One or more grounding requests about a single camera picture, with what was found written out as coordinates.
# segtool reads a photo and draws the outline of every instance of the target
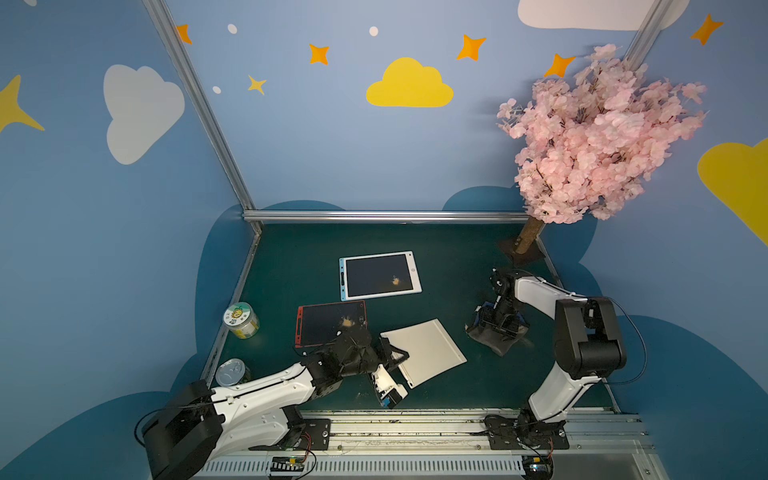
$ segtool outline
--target jar lid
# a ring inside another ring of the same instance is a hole
[[[216,370],[216,381],[221,386],[236,385],[245,375],[245,362],[231,359],[222,363]]]
[[[237,302],[224,312],[224,325],[239,326],[248,321],[251,314],[250,305],[245,302]]]

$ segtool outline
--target artificial cherry blossom tree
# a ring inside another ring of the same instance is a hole
[[[527,143],[515,157],[530,215],[517,253],[545,223],[574,223],[587,211],[600,220],[614,216],[644,192],[642,181],[670,156],[669,146],[702,125],[705,113],[688,115],[680,95],[701,104],[706,87],[666,79],[643,87],[647,65],[630,71],[615,52],[615,45],[596,47],[573,89],[562,79],[540,80],[526,108],[514,98],[499,108],[499,127]]]

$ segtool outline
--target orange star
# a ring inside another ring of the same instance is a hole
[[[266,80],[255,81],[250,75],[248,75],[248,78],[250,78],[250,87],[248,87],[248,90],[258,90],[264,95],[264,90],[261,89],[261,86],[266,83]]]
[[[575,59],[576,57],[562,58],[560,55],[554,54],[552,66],[547,70],[547,73],[545,73],[544,76],[557,75],[558,77],[563,78],[565,76],[565,69],[568,68],[569,64]]]
[[[42,125],[18,106],[18,89],[21,85],[22,77],[16,75],[11,80],[11,83],[7,84],[0,91],[0,131],[7,125],[14,123],[29,125],[38,130],[45,130]]]
[[[472,40],[470,37],[464,35],[464,48],[462,48],[462,50],[458,53],[456,60],[461,60],[462,58],[471,58],[472,60],[477,61],[478,55],[480,53],[480,45],[482,45],[482,42],[484,41],[484,38]]]
[[[712,15],[707,15],[707,20],[701,25],[701,28],[696,30],[696,33],[690,37],[693,40],[698,40],[702,45],[707,44],[707,40],[710,39],[712,32],[723,26],[723,22],[712,22]]]
[[[189,25],[178,25],[176,29],[179,31],[179,37],[181,38],[181,41],[192,45],[192,41],[190,40],[189,33],[187,33],[187,30],[189,27],[190,27]]]
[[[315,45],[310,44],[310,48],[312,49],[312,59],[310,60],[310,64],[320,62],[328,65],[326,55],[328,54],[328,49],[330,47],[316,47]]]

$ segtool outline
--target tree base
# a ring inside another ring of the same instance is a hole
[[[515,248],[518,244],[517,240],[517,237],[510,237],[496,243],[502,253],[506,255],[510,262],[512,262],[512,265],[522,267],[544,258],[544,254],[538,249],[536,243],[532,243],[525,253],[516,253]]]

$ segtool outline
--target vent grille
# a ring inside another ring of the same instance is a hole
[[[232,455],[207,462],[196,478],[263,478],[296,476],[296,473],[271,472],[268,461]],[[472,458],[470,455],[445,457],[440,455],[409,455],[393,458],[381,455],[361,455],[354,458],[319,458],[313,476],[343,477],[386,474],[399,475],[524,475],[519,455],[493,455]]]

